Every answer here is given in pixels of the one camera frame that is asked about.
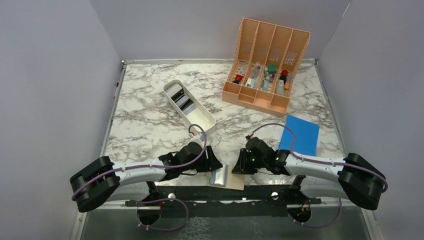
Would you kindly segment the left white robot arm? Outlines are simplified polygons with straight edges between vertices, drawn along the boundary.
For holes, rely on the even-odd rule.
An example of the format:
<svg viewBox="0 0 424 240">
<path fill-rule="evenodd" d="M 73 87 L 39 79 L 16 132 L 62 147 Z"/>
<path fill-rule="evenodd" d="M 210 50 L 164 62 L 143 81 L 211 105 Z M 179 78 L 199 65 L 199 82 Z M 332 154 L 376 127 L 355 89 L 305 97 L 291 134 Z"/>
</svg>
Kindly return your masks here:
<svg viewBox="0 0 424 240">
<path fill-rule="evenodd" d="M 141 164 L 113 163 L 109 156 L 101 156 L 70 178 L 71 199 L 80 213 L 119 200 L 141 201 L 149 206 L 157 200 L 157 191 L 149 182 L 173 180 L 186 171 L 206 173 L 222 167 L 210 145 L 195 141 Z"/>
</svg>

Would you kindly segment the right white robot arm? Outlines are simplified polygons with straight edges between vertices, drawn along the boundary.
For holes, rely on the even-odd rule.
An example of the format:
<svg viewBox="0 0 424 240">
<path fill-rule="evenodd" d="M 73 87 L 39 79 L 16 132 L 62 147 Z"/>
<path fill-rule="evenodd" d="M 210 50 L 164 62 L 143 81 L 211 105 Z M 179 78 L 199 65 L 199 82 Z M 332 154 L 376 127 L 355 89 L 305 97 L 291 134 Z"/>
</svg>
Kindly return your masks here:
<svg viewBox="0 0 424 240">
<path fill-rule="evenodd" d="M 356 206 L 376 210 L 387 190 L 386 177 L 356 153 L 342 158 L 321 158 L 274 150 L 258 137 L 250 138 L 240 150 L 233 174 L 253 175 L 265 168 L 274 175 L 296 176 L 288 190 L 289 199 L 300 204 L 306 199 L 348 199 Z"/>
</svg>

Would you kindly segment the white oblong plastic tray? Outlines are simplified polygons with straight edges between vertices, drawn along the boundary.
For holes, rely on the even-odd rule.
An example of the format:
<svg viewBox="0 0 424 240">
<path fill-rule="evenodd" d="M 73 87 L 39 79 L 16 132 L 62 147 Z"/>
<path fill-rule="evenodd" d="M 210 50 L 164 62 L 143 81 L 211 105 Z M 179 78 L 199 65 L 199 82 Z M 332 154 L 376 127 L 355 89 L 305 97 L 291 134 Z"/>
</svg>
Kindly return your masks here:
<svg viewBox="0 0 424 240">
<path fill-rule="evenodd" d="M 162 89 L 168 102 L 187 125 L 199 125 L 207 136 L 215 132 L 215 117 L 180 80 L 174 79 L 166 83 Z"/>
</svg>

